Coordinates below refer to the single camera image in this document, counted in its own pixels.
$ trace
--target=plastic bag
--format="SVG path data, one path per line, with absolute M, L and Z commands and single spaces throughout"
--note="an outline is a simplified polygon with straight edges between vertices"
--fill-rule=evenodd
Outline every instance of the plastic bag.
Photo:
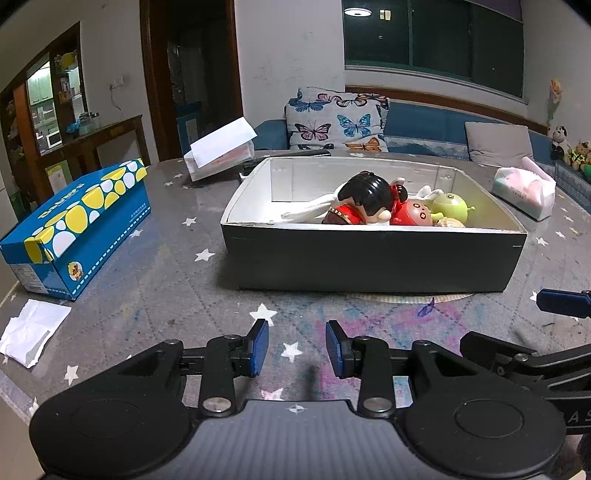
M 528 157 L 522 168 L 499 168 L 492 183 L 492 193 L 536 220 L 552 214 L 556 182 Z

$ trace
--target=blue tissue box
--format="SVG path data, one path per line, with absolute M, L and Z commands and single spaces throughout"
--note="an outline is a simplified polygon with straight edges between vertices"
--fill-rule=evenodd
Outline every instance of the blue tissue box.
M 12 229 L 0 252 L 35 293 L 75 300 L 150 212 L 141 159 L 76 179 Z

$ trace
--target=green toy ball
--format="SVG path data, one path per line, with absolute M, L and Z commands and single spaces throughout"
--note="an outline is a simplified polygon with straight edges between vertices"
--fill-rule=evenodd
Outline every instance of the green toy ball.
M 444 193 L 433 201 L 431 213 L 442 213 L 447 218 L 455 218 L 461 223 L 466 223 L 470 210 L 475 210 L 475 208 L 468 207 L 459 195 Z

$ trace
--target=doorway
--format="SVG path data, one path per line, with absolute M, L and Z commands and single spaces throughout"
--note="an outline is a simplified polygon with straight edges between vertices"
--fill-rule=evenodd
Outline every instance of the doorway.
M 234 0 L 141 0 L 150 114 L 160 160 L 242 116 Z

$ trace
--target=window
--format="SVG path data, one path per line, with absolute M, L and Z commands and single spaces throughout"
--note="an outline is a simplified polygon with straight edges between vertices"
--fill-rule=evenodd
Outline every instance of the window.
M 442 74 L 522 94 L 518 20 L 466 0 L 343 0 L 343 10 L 347 65 Z

